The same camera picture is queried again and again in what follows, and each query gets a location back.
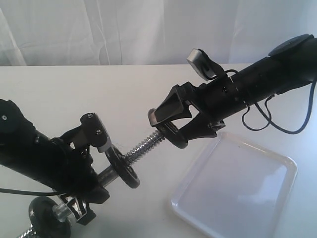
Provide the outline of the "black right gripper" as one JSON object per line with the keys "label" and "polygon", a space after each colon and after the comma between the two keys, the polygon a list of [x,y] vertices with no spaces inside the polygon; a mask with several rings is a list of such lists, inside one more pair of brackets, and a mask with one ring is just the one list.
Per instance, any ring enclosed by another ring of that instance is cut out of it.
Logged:
{"label": "black right gripper", "polygon": [[164,101],[148,112],[150,125],[191,118],[173,140],[173,145],[180,149],[190,140],[215,138],[225,127],[223,119],[246,108],[247,86],[248,79],[241,74],[215,79],[198,87],[190,82],[175,85]]}

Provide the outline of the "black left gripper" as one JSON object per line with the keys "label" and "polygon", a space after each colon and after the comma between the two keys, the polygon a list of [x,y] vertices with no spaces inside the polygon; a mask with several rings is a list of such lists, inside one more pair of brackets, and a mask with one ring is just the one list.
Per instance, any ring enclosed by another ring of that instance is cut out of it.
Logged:
{"label": "black left gripper", "polygon": [[[96,218],[89,203],[103,204],[110,198],[109,192],[98,185],[91,156],[76,151],[58,137],[49,139],[41,133],[34,138],[34,149],[34,180],[63,194],[60,199],[76,222],[88,225]],[[71,196],[86,193],[89,203],[80,196]]]}

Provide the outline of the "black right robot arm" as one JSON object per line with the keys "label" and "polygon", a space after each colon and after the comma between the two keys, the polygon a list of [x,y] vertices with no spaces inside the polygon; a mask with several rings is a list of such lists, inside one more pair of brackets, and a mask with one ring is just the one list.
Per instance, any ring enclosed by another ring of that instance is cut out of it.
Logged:
{"label": "black right robot arm", "polygon": [[190,140],[216,137],[225,118],[248,106],[317,82],[317,39],[312,34],[289,39],[231,76],[201,49],[193,49],[187,60],[204,83],[173,86],[148,113],[151,126],[181,149]]}

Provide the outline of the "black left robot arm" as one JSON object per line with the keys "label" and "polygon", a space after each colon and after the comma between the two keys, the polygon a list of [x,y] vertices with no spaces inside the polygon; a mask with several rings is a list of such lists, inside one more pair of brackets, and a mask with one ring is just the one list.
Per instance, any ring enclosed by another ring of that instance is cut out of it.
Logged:
{"label": "black left robot arm", "polygon": [[109,193],[92,168],[90,147],[103,153],[111,146],[109,134],[96,113],[81,116],[80,125],[48,138],[22,114],[11,100],[0,102],[0,163],[51,189],[31,192],[5,189],[5,193],[60,196],[81,225],[95,218],[91,203],[103,203]]}

